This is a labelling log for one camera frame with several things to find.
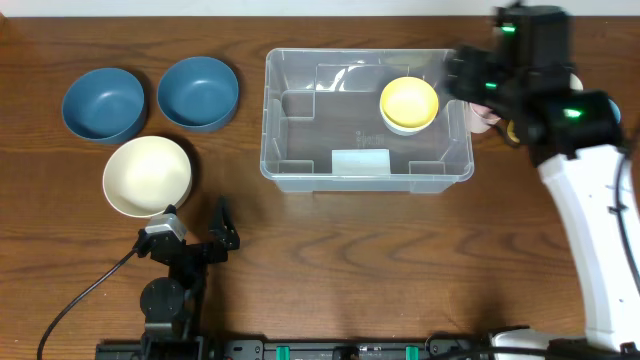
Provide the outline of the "pink plastic cup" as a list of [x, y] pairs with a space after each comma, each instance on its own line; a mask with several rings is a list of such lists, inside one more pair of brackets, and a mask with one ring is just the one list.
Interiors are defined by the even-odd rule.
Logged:
[[474, 103], [467, 104], [467, 115], [465, 119], [466, 128], [474, 134], [481, 134], [496, 125], [501, 118], [485, 106]]

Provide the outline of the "light blue plastic cup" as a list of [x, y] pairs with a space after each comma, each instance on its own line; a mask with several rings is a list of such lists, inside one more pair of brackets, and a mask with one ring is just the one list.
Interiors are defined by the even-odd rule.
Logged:
[[616, 122], [619, 124], [621, 122], [620, 109], [619, 109], [618, 105], [612, 99], [609, 99], [609, 103], [610, 103], [610, 107], [611, 107], [611, 109], [613, 111], [614, 117], [616, 119]]

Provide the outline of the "yellow plastic cup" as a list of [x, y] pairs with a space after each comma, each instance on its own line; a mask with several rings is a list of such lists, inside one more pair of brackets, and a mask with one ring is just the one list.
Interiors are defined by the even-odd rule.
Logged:
[[508, 123], [507, 128], [506, 128], [506, 132], [507, 132], [507, 136], [508, 136], [509, 140], [512, 143], [514, 143], [516, 145], [520, 144], [520, 140], [515, 134], [515, 123], [513, 121], [510, 121]]

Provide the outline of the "cream plastic cup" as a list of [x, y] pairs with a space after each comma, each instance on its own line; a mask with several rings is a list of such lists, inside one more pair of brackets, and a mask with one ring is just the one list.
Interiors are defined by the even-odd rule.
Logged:
[[570, 87], [576, 91], [582, 91], [584, 89], [581, 80], [575, 74], [572, 74], [570, 77]]

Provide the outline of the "small grey bowl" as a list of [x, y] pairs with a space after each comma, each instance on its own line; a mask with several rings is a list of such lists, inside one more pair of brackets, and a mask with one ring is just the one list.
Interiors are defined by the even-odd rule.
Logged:
[[393, 121], [384, 121], [386, 127], [394, 134], [396, 135], [400, 135], [400, 136], [412, 136], [415, 135], [419, 132], [421, 132], [422, 130], [426, 129], [430, 123], [426, 123], [423, 124], [422, 126], [418, 126], [418, 127], [404, 127], [404, 126], [400, 126], [396, 123], [394, 123]]

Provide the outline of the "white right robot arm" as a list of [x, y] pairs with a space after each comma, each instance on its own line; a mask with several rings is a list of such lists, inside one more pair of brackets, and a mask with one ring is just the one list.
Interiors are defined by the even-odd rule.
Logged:
[[497, 45], [463, 46], [447, 60], [447, 88], [514, 125], [550, 192], [569, 240], [585, 309], [581, 339], [554, 339], [544, 359], [639, 355], [639, 214], [633, 143], [610, 97], [571, 86], [571, 21], [557, 6], [497, 10]]

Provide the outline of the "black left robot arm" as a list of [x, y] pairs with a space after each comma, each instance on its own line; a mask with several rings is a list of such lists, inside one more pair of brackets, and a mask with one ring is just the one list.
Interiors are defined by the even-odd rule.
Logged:
[[145, 335], [152, 339], [186, 340], [196, 336], [207, 286], [208, 267], [228, 260], [240, 247], [229, 206], [221, 197], [208, 227], [212, 239], [189, 244], [187, 229], [170, 205], [138, 232], [133, 250], [168, 267], [168, 275], [152, 280], [140, 296]]

